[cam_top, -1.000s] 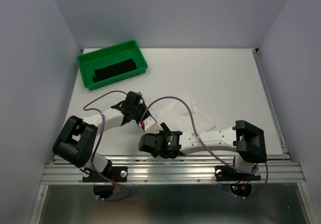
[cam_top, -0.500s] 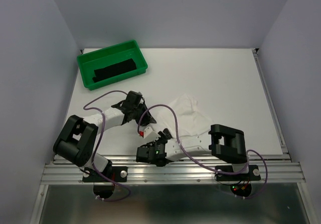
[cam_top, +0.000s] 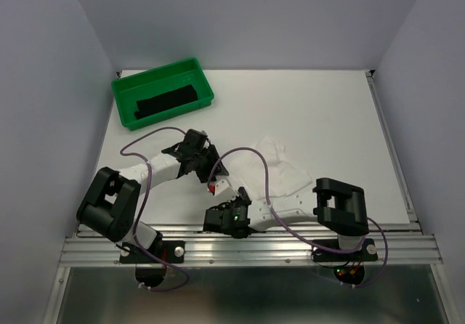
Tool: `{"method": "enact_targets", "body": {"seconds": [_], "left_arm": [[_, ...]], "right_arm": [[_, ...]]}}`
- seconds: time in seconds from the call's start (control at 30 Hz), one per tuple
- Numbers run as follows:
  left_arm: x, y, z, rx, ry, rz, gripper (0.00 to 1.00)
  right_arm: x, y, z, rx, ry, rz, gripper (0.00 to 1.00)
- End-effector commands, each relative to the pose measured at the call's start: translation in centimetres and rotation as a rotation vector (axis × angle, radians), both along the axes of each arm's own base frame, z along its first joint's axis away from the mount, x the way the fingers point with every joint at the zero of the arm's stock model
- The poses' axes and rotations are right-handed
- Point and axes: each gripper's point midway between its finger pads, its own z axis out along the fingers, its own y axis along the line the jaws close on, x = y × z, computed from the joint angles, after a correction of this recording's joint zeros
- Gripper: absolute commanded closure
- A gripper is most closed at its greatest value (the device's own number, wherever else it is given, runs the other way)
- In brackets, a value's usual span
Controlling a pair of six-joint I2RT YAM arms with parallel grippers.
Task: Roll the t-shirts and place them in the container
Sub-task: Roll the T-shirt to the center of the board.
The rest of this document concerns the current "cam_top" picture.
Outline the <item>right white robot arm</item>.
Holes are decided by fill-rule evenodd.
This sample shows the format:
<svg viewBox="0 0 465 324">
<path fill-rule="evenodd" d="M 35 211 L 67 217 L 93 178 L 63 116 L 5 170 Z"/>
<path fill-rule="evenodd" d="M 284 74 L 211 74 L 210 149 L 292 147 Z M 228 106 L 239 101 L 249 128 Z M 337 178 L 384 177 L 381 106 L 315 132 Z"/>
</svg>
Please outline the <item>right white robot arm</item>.
<svg viewBox="0 0 465 324">
<path fill-rule="evenodd" d="M 251 199 L 244 187 L 238 189 L 226 180 L 210 186 L 210 193 L 218 204 L 208 208 L 204 215 L 203 231 L 243 239 L 273 227 L 316 222 L 332 232 L 334 244 L 322 240 L 298 239 L 343 259 L 357 254 L 369 232 L 363 188 L 321 178 L 312 190 L 302 190 L 287 197 Z"/>
</svg>

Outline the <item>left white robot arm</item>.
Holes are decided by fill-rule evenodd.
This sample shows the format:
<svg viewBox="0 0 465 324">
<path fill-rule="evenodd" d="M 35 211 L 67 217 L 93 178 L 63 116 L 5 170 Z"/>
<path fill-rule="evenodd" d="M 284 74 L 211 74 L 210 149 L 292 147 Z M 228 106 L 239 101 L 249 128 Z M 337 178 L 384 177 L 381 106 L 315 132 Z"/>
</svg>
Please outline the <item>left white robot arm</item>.
<svg viewBox="0 0 465 324">
<path fill-rule="evenodd" d="M 191 172 L 201 183 L 229 174 L 205 132 L 190 129 L 182 134 L 181 142 L 150 160 L 139 153 L 129 153 L 128 147 L 124 147 L 122 156 L 137 156 L 142 163 L 120 170 L 107 166 L 99 169 L 78 207 L 78 222 L 114 243 L 136 246 L 145 261 L 155 261 L 161 255 L 162 234 L 136 221 L 139 197 Z"/>
</svg>

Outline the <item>white t shirt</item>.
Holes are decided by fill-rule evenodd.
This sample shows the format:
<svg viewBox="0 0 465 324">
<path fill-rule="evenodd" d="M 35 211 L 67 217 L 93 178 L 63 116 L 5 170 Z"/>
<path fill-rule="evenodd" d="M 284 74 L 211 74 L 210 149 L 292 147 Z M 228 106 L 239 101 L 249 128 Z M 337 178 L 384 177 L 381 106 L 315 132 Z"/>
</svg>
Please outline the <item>white t shirt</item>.
<svg viewBox="0 0 465 324">
<path fill-rule="evenodd" d="M 292 164 L 286 157 L 286 146 L 269 136 L 264 136 L 252 146 L 264 157 L 269 172 L 269 196 L 282 198 L 293 195 L 312 184 L 312 177 L 302 168 Z M 246 189 L 249 197 L 265 199 L 264 166 L 262 159 L 250 150 L 237 151 L 231 155 L 230 169 L 235 182 Z"/>
</svg>

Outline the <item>green plastic bin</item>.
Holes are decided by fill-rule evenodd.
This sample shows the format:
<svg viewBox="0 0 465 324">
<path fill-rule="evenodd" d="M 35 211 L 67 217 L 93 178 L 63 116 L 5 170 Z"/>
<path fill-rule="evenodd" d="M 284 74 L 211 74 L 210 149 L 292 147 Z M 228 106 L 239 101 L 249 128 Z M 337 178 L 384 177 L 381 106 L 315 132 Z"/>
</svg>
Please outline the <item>green plastic bin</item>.
<svg viewBox="0 0 465 324">
<path fill-rule="evenodd" d="M 190 84 L 197 92 L 198 101 L 139 120 L 135 118 L 136 101 Z M 214 99 L 214 92 L 195 58 L 180 60 L 159 68 L 121 77 L 112 82 L 112 90 L 121 125 L 131 131 L 208 107 Z"/>
</svg>

